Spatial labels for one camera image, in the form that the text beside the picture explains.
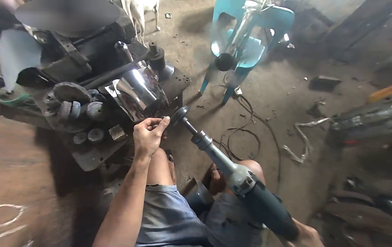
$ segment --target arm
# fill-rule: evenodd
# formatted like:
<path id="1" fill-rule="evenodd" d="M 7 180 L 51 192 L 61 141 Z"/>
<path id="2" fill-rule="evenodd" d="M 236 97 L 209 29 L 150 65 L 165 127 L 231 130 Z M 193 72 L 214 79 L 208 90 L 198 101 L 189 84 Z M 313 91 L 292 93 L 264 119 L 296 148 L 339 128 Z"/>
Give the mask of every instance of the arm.
<path id="1" fill-rule="evenodd" d="M 135 156 L 95 236 L 94 247 L 133 246 L 141 227 L 147 172 L 169 117 L 148 118 L 133 128 Z"/>
<path id="2" fill-rule="evenodd" d="M 324 247 L 319 233 L 314 228 L 306 226 L 294 218 L 292 220 L 297 225 L 300 234 L 295 242 L 286 241 L 283 237 L 278 236 L 284 247 Z"/>

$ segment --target concrete floor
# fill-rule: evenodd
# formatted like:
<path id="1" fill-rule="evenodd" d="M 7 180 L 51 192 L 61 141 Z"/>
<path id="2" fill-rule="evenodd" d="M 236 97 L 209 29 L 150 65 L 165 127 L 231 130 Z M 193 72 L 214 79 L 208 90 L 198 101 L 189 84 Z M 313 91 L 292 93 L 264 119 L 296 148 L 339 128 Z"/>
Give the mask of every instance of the concrete floor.
<path id="1" fill-rule="evenodd" d="M 190 74 L 192 84 L 184 92 L 184 104 L 188 104 L 191 109 L 188 118 L 197 129 L 204 129 L 212 138 L 220 139 L 221 133 L 227 128 L 242 126 L 249 121 L 250 114 L 236 100 L 230 99 L 225 106 L 219 106 L 224 92 L 224 88 L 220 86 L 222 76 L 209 84 L 202 97 L 198 96 L 205 70 L 213 59 L 209 28 L 215 0 L 199 0 L 197 3 L 162 0 L 159 20 L 161 31 L 154 32 L 154 22 L 147 21 L 145 38 L 146 42 L 157 42 L 165 50 L 166 59 Z M 173 14 L 172 19 L 165 19 L 166 12 Z M 153 17 L 152 13 L 146 14 L 146 20 Z M 303 152 L 302 140 L 297 134 L 289 136 L 287 130 L 295 133 L 294 123 L 314 120 L 306 114 L 314 101 L 325 98 L 326 105 L 322 107 L 322 111 L 331 116 L 362 105 L 366 97 L 377 91 L 377 88 L 368 83 L 376 79 L 369 70 L 350 65 L 334 65 L 328 59 L 317 58 L 306 47 L 295 45 L 296 49 L 284 54 L 274 54 L 275 59 L 271 62 L 259 65 L 249 74 L 241 88 L 255 112 L 264 119 L 271 118 L 270 125 L 280 146 L 287 145 L 300 155 Z M 309 82 L 304 78 L 318 74 L 335 76 L 343 82 L 332 93 L 311 91 L 308 89 Z M 304 131 L 314 146 L 310 161 L 298 164 L 282 150 L 279 185 L 277 149 L 269 130 L 259 121 L 247 127 L 261 140 L 260 153 L 255 160 L 263 167 L 268 188 L 273 192 L 277 191 L 292 216 L 302 222 L 307 222 L 313 212 L 325 202 L 328 188 L 332 184 L 338 184 L 359 163 L 359 149 L 337 151 L 324 143 L 328 123 L 323 126 L 325 130 L 314 127 Z M 175 130 L 168 134 L 169 139 L 162 146 L 173 152 L 177 185 L 182 189 L 191 177 L 202 178 L 211 161 L 190 142 L 191 135 L 187 130 L 179 126 Z M 248 157 L 251 152 L 256 153 L 257 142 L 247 133 L 237 133 L 232 138 L 231 149 L 239 157 Z M 277 242 L 273 237 L 268 237 L 267 241 Z"/>

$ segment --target grinder handle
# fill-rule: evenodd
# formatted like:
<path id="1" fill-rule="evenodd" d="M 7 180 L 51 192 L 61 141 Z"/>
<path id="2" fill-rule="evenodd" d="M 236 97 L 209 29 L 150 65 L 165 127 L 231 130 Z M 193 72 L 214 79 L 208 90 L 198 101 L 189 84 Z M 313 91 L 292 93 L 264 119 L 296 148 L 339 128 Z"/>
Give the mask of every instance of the grinder handle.
<path id="1" fill-rule="evenodd" d="M 295 241 L 298 238 L 298 228 L 289 212 L 261 181 L 257 181 L 254 188 L 244 197 L 238 197 L 248 212 L 272 232 L 283 236 L 287 241 Z"/>

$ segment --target blue plastic stool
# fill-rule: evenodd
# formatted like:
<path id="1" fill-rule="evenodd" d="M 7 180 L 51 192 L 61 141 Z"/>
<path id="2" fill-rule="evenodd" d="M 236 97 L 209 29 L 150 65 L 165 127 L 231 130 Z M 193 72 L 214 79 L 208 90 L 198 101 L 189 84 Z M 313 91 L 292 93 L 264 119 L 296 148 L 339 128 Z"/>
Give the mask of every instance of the blue plastic stool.
<path id="1" fill-rule="evenodd" d="M 243 18 L 243 14 L 245 10 L 243 6 L 246 0 L 217 0 L 214 6 L 214 14 L 213 14 L 213 23 L 218 21 L 221 13 L 226 13 L 231 15 L 232 17 L 237 19 L 237 24 L 234 30 L 229 30 L 226 33 L 225 42 L 230 42 L 233 33 L 237 31 L 240 26 Z M 295 19 L 295 14 L 292 10 L 273 6 L 270 7 L 258 14 L 255 14 L 251 23 L 248 26 L 248 32 L 251 33 L 254 26 L 259 26 L 262 28 L 273 29 L 275 31 L 274 36 L 272 37 L 271 43 L 266 48 L 261 45 L 261 40 L 256 39 L 254 37 L 245 38 L 245 41 L 241 44 L 241 51 L 237 52 L 235 55 L 235 59 L 238 60 L 237 66 L 234 70 L 236 80 L 234 83 L 230 83 L 225 92 L 224 98 L 222 100 L 222 104 L 226 104 L 228 99 L 234 93 L 234 89 L 239 86 L 248 76 L 249 72 L 254 69 L 254 67 L 258 64 L 263 55 L 265 49 L 267 51 L 272 50 L 278 42 L 284 37 L 284 35 L 290 30 L 292 27 L 293 21 Z M 215 42 L 215 38 L 219 37 L 217 33 L 211 33 L 211 51 L 214 53 L 216 57 L 218 57 L 221 53 L 219 51 L 219 47 Z M 211 63 L 208 67 L 208 71 L 205 75 L 202 87 L 200 89 L 200 94 L 203 94 L 212 74 L 216 71 L 216 68 L 213 63 Z"/>

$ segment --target angle grinder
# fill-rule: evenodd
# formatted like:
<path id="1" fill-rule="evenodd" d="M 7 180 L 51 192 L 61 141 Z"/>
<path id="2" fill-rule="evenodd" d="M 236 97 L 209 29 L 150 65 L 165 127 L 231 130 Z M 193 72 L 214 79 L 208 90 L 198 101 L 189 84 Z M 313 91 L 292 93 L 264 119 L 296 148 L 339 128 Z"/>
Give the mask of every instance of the angle grinder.
<path id="1" fill-rule="evenodd" d="M 223 154 L 203 130 L 197 131 L 188 122 L 186 117 L 188 111 L 188 106 L 180 108 L 171 117 L 170 125 L 182 123 L 193 134 L 192 143 L 204 151 L 217 165 L 225 177 L 228 188 L 237 195 L 256 220 L 286 240 L 296 240 L 299 234 L 298 228 L 281 204 L 281 200 L 272 194 L 246 166 L 235 164 Z"/>

